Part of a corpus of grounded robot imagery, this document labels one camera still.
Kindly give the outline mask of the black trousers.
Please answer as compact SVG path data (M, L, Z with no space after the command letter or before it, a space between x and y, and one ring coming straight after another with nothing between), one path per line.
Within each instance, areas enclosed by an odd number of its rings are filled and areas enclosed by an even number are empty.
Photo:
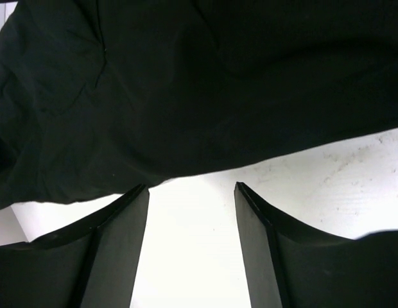
M0 210L398 127L398 1L19 1L0 31Z

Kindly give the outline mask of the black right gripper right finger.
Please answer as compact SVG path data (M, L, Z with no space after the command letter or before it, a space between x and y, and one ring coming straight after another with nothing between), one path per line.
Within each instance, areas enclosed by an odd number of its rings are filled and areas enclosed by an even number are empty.
M234 189L252 307L398 307L398 230L347 239Z

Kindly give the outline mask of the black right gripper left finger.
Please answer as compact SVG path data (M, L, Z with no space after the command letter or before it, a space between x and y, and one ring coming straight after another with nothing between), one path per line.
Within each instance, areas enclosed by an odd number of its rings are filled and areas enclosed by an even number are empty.
M138 185L30 243L0 246L0 307L129 307L149 198Z

